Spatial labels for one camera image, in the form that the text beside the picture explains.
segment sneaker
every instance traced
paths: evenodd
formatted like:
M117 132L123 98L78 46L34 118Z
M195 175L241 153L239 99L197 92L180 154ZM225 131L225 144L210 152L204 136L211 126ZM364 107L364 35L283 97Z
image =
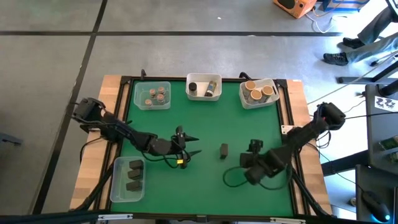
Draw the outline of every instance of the sneaker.
M343 38L343 44L347 47L351 47L352 49L357 49L359 47L365 46L365 44L362 43L362 41L358 38L351 39L348 37Z
M348 64L347 55L343 53L323 54L323 61L332 65L344 66Z

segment black block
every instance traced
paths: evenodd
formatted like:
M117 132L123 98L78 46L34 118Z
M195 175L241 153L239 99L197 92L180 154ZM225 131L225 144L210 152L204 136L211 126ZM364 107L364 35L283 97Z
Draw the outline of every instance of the black block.
M127 173L127 175L129 176L129 179L132 180L142 179L142 169L131 170Z
M126 190L129 191L138 191L142 190L142 183L141 181L133 181L126 184Z
M220 147L220 159L225 159L228 156L228 144L221 144Z
M144 163L141 160L131 161L129 163L130 169L141 169Z

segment plastic container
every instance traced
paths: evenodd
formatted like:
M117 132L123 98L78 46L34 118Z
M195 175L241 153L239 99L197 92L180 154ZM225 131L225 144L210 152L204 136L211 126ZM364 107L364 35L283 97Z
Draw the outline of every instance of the plastic container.
M210 81L217 83L214 90L213 96L205 96L207 86ZM189 94L189 83L194 82L197 84L197 95L193 96ZM217 101L220 98L222 91L222 78L219 74L204 74L204 73L189 73L187 75L187 84L185 92L187 93L188 99L190 100L202 100L202 101Z
M239 86L239 97L241 99L241 103L242 103L242 106L243 106L244 109L254 109L254 108L260 108L260 107L263 107L263 106L269 106L269 105L275 103L275 101L279 100L279 93L278 93L277 88L275 86L275 83L274 83L274 81L272 79L265 78L265 79L262 79L262 80L256 80L256 81L254 81L254 83L256 84L256 90L259 90L259 91L261 91L261 88L266 86L266 85L271 86L272 89L274 89L274 94L272 94L272 96L270 96L268 98L268 100L266 102L264 102L264 103L257 103L257 104L254 104L254 105L249 104L246 101L246 99L243 97L242 89L244 88L244 82L242 82L240 84L240 86Z
M155 89L158 94L158 88L164 87L164 103L160 104L156 98L151 98L149 90ZM140 82L134 87L134 104L141 110L167 110L170 108L172 90L169 82ZM151 99L152 105L147 106L145 100Z
M130 161L141 160L143 162L142 172L142 190L140 191L128 191L126 190L126 184L134 180L129 179L127 173L132 170L129 167ZM145 192L145 160L142 157L119 157L114 161L113 166L113 177L110 199L112 202L138 202L144 196Z

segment gray floor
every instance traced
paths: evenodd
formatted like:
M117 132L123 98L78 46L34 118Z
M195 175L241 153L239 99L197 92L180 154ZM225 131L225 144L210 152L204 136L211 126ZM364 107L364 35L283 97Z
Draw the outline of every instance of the gray floor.
M378 13L371 5L375 2L371 1L364 13L350 14L349 22L335 24L332 31L353 36L367 22L364 18ZM100 0L1 1L0 30L91 31L100 4ZM333 15L318 20L322 29L328 27ZM99 29L312 32L307 18L294 19L271 1L263 0L109 0ZM88 39L0 36L0 131L24 140L21 147L0 145L0 215L29 212ZM99 36L78 98L97 97L104 75L139 75L144 68L149 76L184 77L191 72L208 72L237 77L245 71L253 78L300 79L307 100L312 101L339 87L335 77L357 76L370 70L367 63L371 58L349 67L320 61L324 52L339 52L340 41L341 37ZM325 101L349 109L358 100L355 93L363 89L361 85L349 86ZM349 103L338 101L341 96ZM359 107L351 113L364 111ZM363 145L352 149L354 146L347 147L345 141L352 129L363 124L360 119L348 123L345 130L333 134L335 143L323 153L337 159L363 150ZM78 151L85 141L86 135L72 121L43 212L68 210L79 168ZM358 141L366 142L366 135L362 133ZM330 197L331 202L343 207L346 198L352 196L353 184L334 176L325 180L329 193L337 198Z

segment green tabletop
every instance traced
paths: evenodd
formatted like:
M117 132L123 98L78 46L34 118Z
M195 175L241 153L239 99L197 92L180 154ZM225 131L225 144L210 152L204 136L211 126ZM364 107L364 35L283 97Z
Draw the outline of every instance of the green tabletop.
M245 110L239 99L237 82L223 82L223 93L216 102L190 101L185 94L185 82L170 83L169 110L142 111L131 102L127 120L132 121L133 128L156 133L165 139L170 139L175 128L182 125L188 135L200 139L188 142L186 150L201 149L202 152L192 157L186 169L171 169L164 161L146 161L142 200L112 203L111 211L291 217L288 186L273 191L251 184L230 188L222 181L226 169L239 165L239 155L248 149L250 139L263 140L263 152L282 144L277 106ZM228 156L223 161L219 159L222 143L229 146ZM124 141L121 156L141 156L141 153L129 141ZM277 187L285 183L286 178L286 173L282 172L272 179L264 178L262 183ZM227 180L230 184L242 182L243 171L231 172Z

